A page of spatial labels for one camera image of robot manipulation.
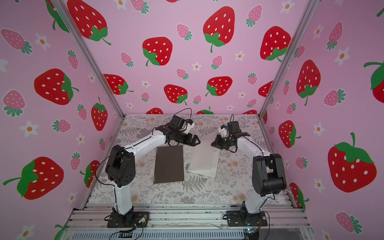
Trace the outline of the white spiral notebook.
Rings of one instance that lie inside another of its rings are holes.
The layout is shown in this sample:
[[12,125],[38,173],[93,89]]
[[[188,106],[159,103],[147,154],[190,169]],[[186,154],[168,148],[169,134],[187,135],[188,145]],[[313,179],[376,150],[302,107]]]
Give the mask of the white spiral notebook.
[[194,147],[192,159],[187,168],[190,173],[215,178],[218,169],[220,149],[211,146],[217,133],[210,133],[200,138],[201,143]]

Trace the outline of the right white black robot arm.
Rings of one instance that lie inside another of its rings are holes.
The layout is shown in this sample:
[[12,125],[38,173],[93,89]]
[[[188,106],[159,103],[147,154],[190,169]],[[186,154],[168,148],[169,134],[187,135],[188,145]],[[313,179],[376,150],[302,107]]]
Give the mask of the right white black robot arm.
[[243,216],[253,217],[260,214],[268,199],[274,199],[287,188],[282,156],[270,153],[257,145],[251,140],[250,134],[242,132],[239,122],[232,121],[219,127],[219,134],[211,146],[232,153],[240,150],[251,160],[254,190],[242,204]]

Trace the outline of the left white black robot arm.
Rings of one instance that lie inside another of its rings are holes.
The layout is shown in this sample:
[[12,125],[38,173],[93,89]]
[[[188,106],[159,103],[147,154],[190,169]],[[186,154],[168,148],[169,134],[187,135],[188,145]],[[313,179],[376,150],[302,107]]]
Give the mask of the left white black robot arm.
[[175,141],[182,145],[195,147],[200,144],[198,136],[189,131],[195,126],[191,119],[182,119],[173,115],[171,121],[158,126],[152,133],[130,145],[113,147],[105,172],[114,187],[115,206],[118,216],[125,217],[133,212],[131,186],[136,175],[136,161],[149,151]]

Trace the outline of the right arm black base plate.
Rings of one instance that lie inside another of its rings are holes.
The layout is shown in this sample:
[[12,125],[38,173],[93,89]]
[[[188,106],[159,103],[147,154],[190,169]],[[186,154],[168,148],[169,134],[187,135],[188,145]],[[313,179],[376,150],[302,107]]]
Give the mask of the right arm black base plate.
[[267,227],[268,218],[265,212],[249,214],[242,211],[227,211],[223,216],[229,227]]

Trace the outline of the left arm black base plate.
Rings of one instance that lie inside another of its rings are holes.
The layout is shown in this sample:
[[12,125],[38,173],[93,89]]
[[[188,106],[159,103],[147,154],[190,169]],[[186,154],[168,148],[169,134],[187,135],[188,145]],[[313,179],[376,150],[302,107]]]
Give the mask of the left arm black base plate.
[[107,228],[146,228],[149,215],[149,212],[128,212],[123,216],[113,209],[108,220]]

